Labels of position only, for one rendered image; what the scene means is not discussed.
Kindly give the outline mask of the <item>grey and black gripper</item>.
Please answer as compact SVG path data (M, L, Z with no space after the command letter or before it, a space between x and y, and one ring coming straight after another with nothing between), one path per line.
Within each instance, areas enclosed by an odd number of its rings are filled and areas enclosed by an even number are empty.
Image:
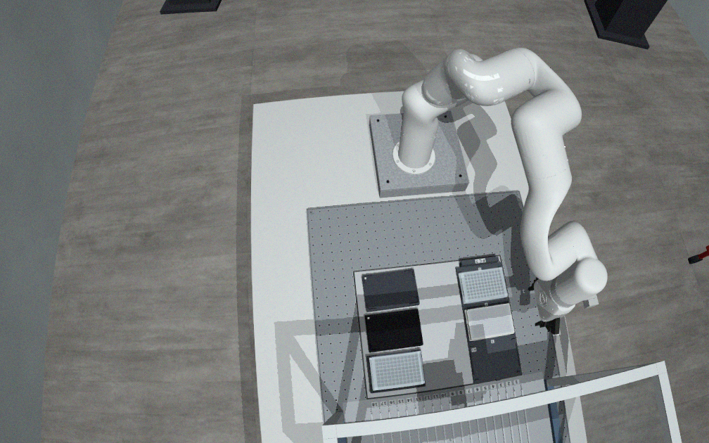
M556 335L559 334L560 318L573 310L575 304L571 307L562 307L557 302L554 302L550 292L552 280L541 281L536 277L532 286L529 287L529 291L535 291L537 308L541 318L541 321L535 322L535 326L546 327L547 330Z

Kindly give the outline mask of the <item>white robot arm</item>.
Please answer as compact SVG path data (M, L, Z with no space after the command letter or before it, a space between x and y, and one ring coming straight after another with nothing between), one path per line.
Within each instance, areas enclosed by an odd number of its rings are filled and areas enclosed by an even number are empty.
M537 54L515 48L482 60L463 49L451 52L425 79L403 91L402 132L392 157L407 174L427 172L435 162L437 116L466 101L496 105L524 91L534 98L511 117L529 184L521 215L521 245L531 272L541 281L553 279L554 302L571 307L584 300L584 308L590 308L599 304L596 294L606 286L608 271L588 233L580 223L570 221L549 235L554 214L572 183L563 135L580 123L582 111L567 84Z

